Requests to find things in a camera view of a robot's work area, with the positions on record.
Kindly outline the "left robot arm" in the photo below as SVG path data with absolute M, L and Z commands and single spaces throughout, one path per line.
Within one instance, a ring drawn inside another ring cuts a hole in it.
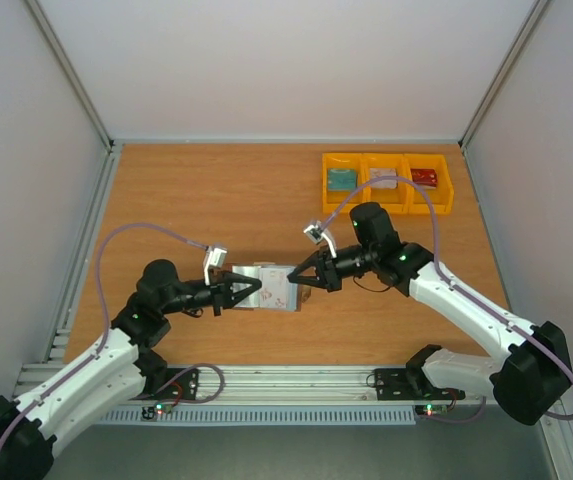
M 58 373 L 14 400 L 0 396 L 0 479 L 42 479 L 55 458 L 115 406 L 155 398 L 174 380 L 154 348 L 169 332 L 168 315 L 215 315 L 259 291 L 260 280 L 221 271 L 180 280 L 165 259 L 149 263 L 125 307 L 103 334 Z

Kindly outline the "brown leather card holder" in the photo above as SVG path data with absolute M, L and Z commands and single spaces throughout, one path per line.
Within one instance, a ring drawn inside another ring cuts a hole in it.
M 226 264 L 225 269 L 243 274 L 249 277 L 258 278 L 260 280 L 260 269 L 262 267 L 275 267 L 275 268 L 282 268 L 286 270 L 287 275 L 294 269 L 294 266 L 291 265 L 279 265 L 274 263 L 255 263 L 253 265 L 241 265 L 241 264 Z M 275 311 L 284 311 L 284 312 L 298 312 L 301 310 L 303 304 L 307 302 L 311 295 L 312 295 L 312 288 L 292 284 L 289 283 L 289 297 L 288 297 L 288 306 L 285 310 L 277 310 L 277 309 L 265 309 L 259 307 L 259 291 L 253 294 L 249 299 L 244 301 L 243 303 L 239 304 L 235 309 L 247 309 L 247 310 L 275 310 Z

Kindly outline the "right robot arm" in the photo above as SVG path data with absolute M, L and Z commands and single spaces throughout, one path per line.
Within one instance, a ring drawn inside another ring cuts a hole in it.
M 476 357 L 425 347 L 406 365 L 413 393 L 425 397 L 454 388 L 490 396 L 524 425 L 549 414 L 572 385 L 566 337 L 557 325 L 536 325 L 461 282 L 431 251 L 402 241 L 379 204 L 354 207 L 350 220 L 356 244 L 336 249 L 328 243 L 289 274 L 290 282 L 335 292 L 346 278 L 374 273 L 385 287 L 445 317 L 486 353 Z

